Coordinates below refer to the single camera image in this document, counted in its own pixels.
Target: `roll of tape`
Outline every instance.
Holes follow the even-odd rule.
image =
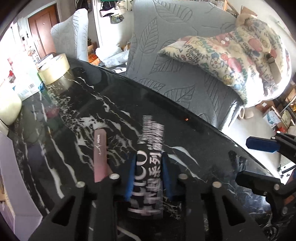
[[[49,85],[61,78],[70,68],[66,55],[59,54],[42,66],[38,74],[45,85]]]

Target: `triangular cutout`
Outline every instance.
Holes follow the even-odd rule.
[[[230,226],[235,226],[240,223],[244,223],[246,220],[244,216],[238,211],[238,209],[231,203],[231,201],[223,196],[223,203],[225,206],[228,222]]]
[[[71,216],[72,208],[75,202],[75,196],[69,198],[69,200],[64,204],[64,206],[55,214],[52,219],[53,223],[67,226]]]

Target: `silver screw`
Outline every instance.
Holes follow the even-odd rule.
[[[186,180],[187,178],[188,178],[187,174],[185,174],[185,173],[180,173],[179,174],[179,179]]]
[[[76,187],[83,188],[85,186],[85,182],[77,182]]]
[[[117,174],[117,173],[112,173],[112,174],[109,176],[109,178],[112,179],[112,180],[116,180],[116,179],[119,178],[119,174]]]
[[[220,188],[220,187],[222,187],[222,183],[220,183],[220,182],[213,182],[213,187],[215,187],[215,188]]]
[[[282,209],[282,214],[286,215],[288,213],[288,208],[287,207],[283,207]]]
[[[275,185],[274,185],[274,189],[275,189],[276,191],[278,191],[278,190],[279,190],[279,184],[275,184]]]

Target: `white plastic bag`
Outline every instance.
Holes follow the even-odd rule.
[[[124,64],[125,62],[128,61],[128,53],[129,53],[129,49],[122,52],[122,53],[114,55],[108,59],[105,59],[103,61],[103,63],[105,64],[105,66],[107,68],[111,68],[113,66]]]
[[[116,45],[105,45],[104,47],[96,49],[96,56],[98,56],[100,61],[104,62],[105,59],[110,58],[121,52],[122,49]]]

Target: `beige strap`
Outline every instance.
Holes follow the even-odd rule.
[[[272,73],[272,77],[274,79],[275,84],[279,84],[281,81],[281,72],[279,70],[279,67],[277,66],[274,57],[271,53],[266,53],[265,57],[267,58],[267,62],[270,66],[270,70]]]

